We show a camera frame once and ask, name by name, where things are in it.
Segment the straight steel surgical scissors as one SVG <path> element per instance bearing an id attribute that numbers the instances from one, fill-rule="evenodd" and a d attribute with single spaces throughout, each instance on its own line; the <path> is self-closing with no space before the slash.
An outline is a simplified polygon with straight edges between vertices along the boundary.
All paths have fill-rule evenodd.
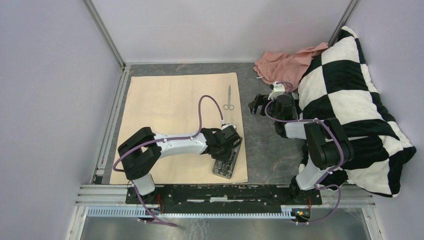
<path id="1" fill-rule="evenodd" d="M 228 86 L 228 92 L 227 92 L 227 103 L 223 105 L 224 110 L 232 111 L 234 110 L 235 106 L 231 103 L 231 85 Z"/>

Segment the metal surgical instrument tray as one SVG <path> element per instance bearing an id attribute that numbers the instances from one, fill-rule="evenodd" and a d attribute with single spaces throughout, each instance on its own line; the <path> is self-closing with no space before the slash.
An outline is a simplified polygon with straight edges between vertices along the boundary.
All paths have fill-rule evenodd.
<path id="1" fill-rule="evenodd" d="M 233 177 L 234 169 L 240 153 L 241 145 L 227 150 L 224 155 L 215 159 L 212 167 L 212 173 L 216 176 L 231 179 Z"/>

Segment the beige cloth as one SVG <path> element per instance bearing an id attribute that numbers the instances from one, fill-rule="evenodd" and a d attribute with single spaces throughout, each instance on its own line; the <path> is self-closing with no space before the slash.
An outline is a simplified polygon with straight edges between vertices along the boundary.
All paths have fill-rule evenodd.
<path id="1" fill-rule="evenodd" d="M 224 110 L 228 87 L 234 110 Z M 117 134 L 121 145 L 143 127 L 159 134 L 188 134 L 199 127 L 219 128 L 221 119 L 244 134 L 238 77 L 235 72 L 201 75 L 133 76 Z M 231 179 L 212 173 L 208 154 L 159 159 L 150 170 L 155 184 L 234 184 L 248 181 L 246 148 L 242 146 Z"/>

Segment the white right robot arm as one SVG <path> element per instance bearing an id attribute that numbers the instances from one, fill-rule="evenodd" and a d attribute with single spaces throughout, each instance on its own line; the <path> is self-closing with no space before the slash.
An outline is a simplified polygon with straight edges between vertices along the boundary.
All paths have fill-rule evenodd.
<path id="1" fill-rule="evenodd" d="M 289 95 L 270 99 L 258 94 L 248 107 L 251 114 L 260 112 L 272 119 L 280 137 L 306 142 L 307 163 L 289 185 L 288 196 L 295 204 L 306 201 L 309 190 L 324 189 L 322 181 L 354 157 L 352 144 L 337 118 L 301 119 L 296 115 L 295 100 Z"/>

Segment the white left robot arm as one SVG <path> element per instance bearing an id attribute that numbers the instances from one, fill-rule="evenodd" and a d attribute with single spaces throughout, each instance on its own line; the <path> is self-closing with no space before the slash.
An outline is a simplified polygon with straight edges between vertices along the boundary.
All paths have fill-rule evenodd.
<path id="1" fill-rule="evenodd" d="M 230 179 L 242 142 L 234 124 L 183 135 L 153 133 L 150 127 L 143 127 L 118 147 L 117 162 L 122 164 L 139 199 L 151 204 L 157 198 L 157 190 L 150 170 L 157 160 L 185 154 L 209 155 L 215 160 L 212 173 Z"/>

